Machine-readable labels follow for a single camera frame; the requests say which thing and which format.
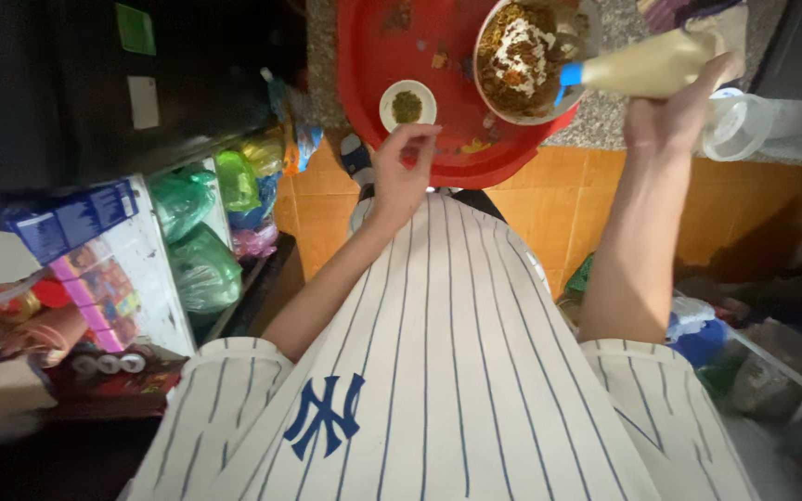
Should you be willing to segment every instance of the green plastic bag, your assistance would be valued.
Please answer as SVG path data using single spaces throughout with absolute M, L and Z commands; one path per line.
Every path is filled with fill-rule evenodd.
M 203 221 L 216 203 L 207 183 L 216 175 L 204 168 L 184 169 L 150 183 L 150 195 L 167 244 L 177 241 Z
M 228 211 L 251 211 L 262 204 L 256 173 L 242 154 L 229 150 L 216 154 L 216 174 L 222 202 Z
M 204 224 L 170 244 L 169 265 L 187 311 L 217 313 L 239 299 L 240 272 L 227 245 Z

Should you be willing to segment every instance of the sauce bottle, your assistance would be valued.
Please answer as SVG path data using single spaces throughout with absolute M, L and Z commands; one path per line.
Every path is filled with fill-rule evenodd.
M 556 103 L 569 85 L 626 96 L 673 96 L 698 78 L 704 63 L 714 57 L 717 40 L 712 32 L 689 34 L 674 29 L 582 63 L 565 64 Z

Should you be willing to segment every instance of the new york yankees logo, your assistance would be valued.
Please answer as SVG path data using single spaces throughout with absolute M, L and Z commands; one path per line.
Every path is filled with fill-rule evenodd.
M 315 432 L 321 427 L 321 423 L 323 423 L 327 433 L 327 453 L 323 455 L 323 457 L 332 454 L 333 451 L 338 449 L 342 444 L 342 440 L 336 436 L 336 432 L 333 430 L 333 423 L 340 426 L 346 439 L 352 438 L 352 436 L 357 433 L 358 429 L 360 429 L 360 426 L 358 426 L 355 421 L 355 413 L 352 411 L 351 405 L 354 403 L 358 393 L 361 393 L 363 378 L 360 374 L 352 376 L 349 391 L 346 393 L 345 404 L 342 406 L 341 417 L 333 412 L 331 408 L 333 388 L 336 386 L 336 381 L 339 379 L 340 376 L 327 376 L 323 379 L 326 382 L 326 387 L 323 390 L 323 400 L 317 399 L 310 379 L 305 383 L 305 388 L 302 389 L 302 403 L 299 405 L 296 420 L 293 422 L 292 426 L 287 428 L 284 432 L 284 438 L 288 441 L 292 442 L 296 439 L 299 433 L 302 432 L 302 427 L 305 426 L 306 418 L 308 417 L 308 405 L 311 404 L 317 407 L 317 414 L 311 424 L 308 425 L 305 434 L 302 435 L 302 438 L 300 438 L 298 442 L 292 445 L 292 450 L 296 453 L 296 457 L 298 457 L 299 460 L 301 460 L 302 456 L 305 454 L 308 442 L 315 436 Z

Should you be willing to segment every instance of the red tray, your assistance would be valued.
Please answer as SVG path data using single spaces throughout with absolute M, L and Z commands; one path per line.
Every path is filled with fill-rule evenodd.
M 489 111 L 472 80 L 472 52 L 481 23 L 495 3 L 339 1 L 337 72 L 340 99 L 352 127 L 378 148 L 388 137 L 379 115 L 382 93 L 406 78 L 427 85 L 438 103 L 436 123 L 444 126 L 432 186 L 480 189 L 502 183 L 536 156 L 540 142 L 567 126 L 577 110 L 575 106 L 541 126 L 496 119 L 493 126 L 484 127 Z M 441 53 L 446 62 L 434 68 L 433 59 Z M 479 142 L 490 146 L 474 151 Z

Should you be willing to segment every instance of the sleeve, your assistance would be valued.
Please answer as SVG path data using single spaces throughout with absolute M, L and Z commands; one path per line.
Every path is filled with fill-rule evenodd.
M 190 486 L 212 482 L 292 370 L 266 340 L 201 347 L 182 369 L 129 499 L 180 499 Z
M 759 499 L 717 409 L 669 347 L 595 340 L 581 348 L 663 499 Z

